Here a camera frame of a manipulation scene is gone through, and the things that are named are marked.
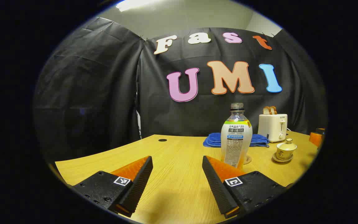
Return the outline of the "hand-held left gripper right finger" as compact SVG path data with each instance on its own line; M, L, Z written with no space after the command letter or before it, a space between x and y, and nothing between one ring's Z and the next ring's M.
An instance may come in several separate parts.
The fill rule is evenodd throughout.
M259 171L246 173L211 156L203 156L202 168L225 218L250 214L288 190Z

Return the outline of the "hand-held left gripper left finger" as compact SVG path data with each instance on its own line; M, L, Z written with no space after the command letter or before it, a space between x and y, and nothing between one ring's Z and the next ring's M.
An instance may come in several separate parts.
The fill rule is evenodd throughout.
M71 188L105 209L131 217L153 170L151 156L145 156L115 171L98 171Z

